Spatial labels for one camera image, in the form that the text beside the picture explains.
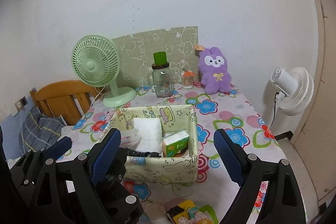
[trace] white towel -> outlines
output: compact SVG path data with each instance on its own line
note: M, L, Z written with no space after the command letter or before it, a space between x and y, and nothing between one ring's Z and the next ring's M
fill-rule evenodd
M159 118L133 118L134 128L142 139L135 150L140 152L162 152L162 127Z

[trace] screw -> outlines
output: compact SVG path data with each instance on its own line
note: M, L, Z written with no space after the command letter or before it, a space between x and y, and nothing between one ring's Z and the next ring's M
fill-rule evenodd
M129 195L125 198L125 201L128 203L128 204L133 204L137 201L137 198L133 195Z
M282 163L283 165L288 165L288 164L289 164L289 161L286 160L286 159L282 159L282 160L281 160L281 163Z
M106 176L105 176L105 179L107 179L107 180L113 180L113 175L112 174L107 174Z
M47 159L47 160L45 161L45 164L46 164L46 165L51 165L53 162L54 162L53 159Z
M249 155L248 155L248 158L249 158L250 160L256 160L256 159L257 159L257 156L256 156L255 154L249 154Z
M78 159L79 159L79 160L85 160L86 157L87 157L87 155L86 155L85 153L82 153L82 154L79 154L79 155L78 155Z

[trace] purple plush toy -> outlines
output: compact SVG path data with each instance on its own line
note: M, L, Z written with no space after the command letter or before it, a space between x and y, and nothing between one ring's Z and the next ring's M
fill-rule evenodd
M201 82L205 86L205 93L231 91L231 75L227 72L227 61L219 48L206 48L199 52L198 68L203 75Z

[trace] storage basket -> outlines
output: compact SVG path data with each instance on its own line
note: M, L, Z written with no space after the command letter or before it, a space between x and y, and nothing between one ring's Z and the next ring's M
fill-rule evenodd
M186 130L189 134L188 156L184 157L127 157L125 177L153 182L194 182L197 177L198 148L196 113L192 105L150 106L120 108L100 135L100 142L111 128L133 128L134 117L160 118L162 132Z

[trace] plaid pillowcase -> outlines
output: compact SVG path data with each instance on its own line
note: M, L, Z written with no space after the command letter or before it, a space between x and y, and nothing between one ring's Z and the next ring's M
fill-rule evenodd
M22 125L19 133L20 153L23 155L27 150L34 152L42 148L48 149L61 136L64 121L61 117L48 117L42 114L38 107L34 106Z

